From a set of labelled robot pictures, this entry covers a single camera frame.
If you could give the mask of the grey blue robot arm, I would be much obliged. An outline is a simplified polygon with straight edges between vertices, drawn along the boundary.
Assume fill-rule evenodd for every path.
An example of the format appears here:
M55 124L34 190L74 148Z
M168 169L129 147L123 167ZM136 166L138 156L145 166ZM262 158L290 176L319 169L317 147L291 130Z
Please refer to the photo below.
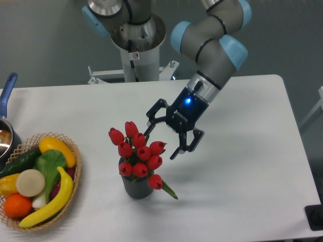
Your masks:
M206 18L178 23L171 45L198 65L198 70L173 104L160 99L147 112L148 135L166 123L179 135L176 154L192 152L204 132L195 124L247 58L247 49L232 35L244 28L252 12L247 1L203 1ZM152 13L151 1L88 1L82 14L101 36L110 36L120 50L126 82L158 81L159 48L166 37L163 20Z

